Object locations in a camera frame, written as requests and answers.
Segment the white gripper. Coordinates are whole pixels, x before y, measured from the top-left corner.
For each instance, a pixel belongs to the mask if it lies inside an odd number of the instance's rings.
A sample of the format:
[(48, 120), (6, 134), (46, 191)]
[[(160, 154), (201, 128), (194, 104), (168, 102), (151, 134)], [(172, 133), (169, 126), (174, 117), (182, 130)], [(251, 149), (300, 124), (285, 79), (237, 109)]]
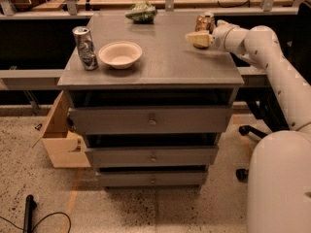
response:
[(216, 23), (212, 35), (208, 31), (202, 30), (188, 33), (185, 38), (189, 43), (198, 48), (208, 48), (211, 45), (213, 39), (213, 44), (218, 50), (235, 52), (237, 50), (238, 44), (230, 36), (230, 33), (233, 33), (234, 30), (238, 28), (238, 25), (219, 19)]

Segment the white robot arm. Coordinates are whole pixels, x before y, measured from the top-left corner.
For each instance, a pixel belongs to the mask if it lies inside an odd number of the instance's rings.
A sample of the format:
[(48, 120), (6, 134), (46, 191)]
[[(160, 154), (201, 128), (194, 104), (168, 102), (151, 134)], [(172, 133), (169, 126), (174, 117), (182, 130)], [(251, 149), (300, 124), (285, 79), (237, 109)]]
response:
[(256, 145), (248, 171), (247, 233), (311, 233), (311, 86), (284, 56), (276, 33), (224, 20), (188, 33), (193, 45), (230, 52), (264, 70), (287, 128)]

